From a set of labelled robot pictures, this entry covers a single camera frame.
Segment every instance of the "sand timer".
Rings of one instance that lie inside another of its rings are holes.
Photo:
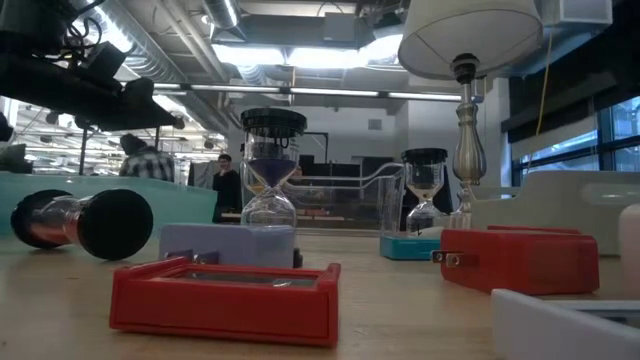
[[[433,205],[433,197],[444,184],[446,159],[447,151],[444,149],[414,149],[402,153],[407,187],[420,201],[407,216],[409,236],[429,236],[429,229],[434,227],[434,221],[444,216]]]
[[[243,225],[296,226],[296,209],[280,190],[298,165],[298,143],[307,118],[283,109],[252,109],[242,113],[244,162],[264,185],[242,210]]]

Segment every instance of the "table surface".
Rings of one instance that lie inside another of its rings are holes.
[[[305,267],[342,264],[336,349],[121,333],[108,326],[115,268],[154,260],[157,241],[127,262],[81,249],[43,252],[0,239],[0,359],[498,359],[490,297],[444,282],[436,265],[378,256],[375,238],[299,236]],[[602,289],[624,299],[619,261]]]

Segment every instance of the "red plastic box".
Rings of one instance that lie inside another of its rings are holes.
[[[152,334],[335,346],[340,265],[325,271],[197,265],[126,267],[113,279],[110,326]]]
[[[486,293],[580,294],[600,287],[591,236],[528,230],[445,230],[434,261],[445,280]]]

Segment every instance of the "lamp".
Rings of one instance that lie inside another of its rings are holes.
[[[414,75],[458,81],[460,138],[453,170],[460,179],[460,208],[453,227],[471,227],[469,186],[479,185],[487,161],[476,129],[478,106],[471,82],[532,51],[542,40],[533,0],[412,1],[398,59]]]

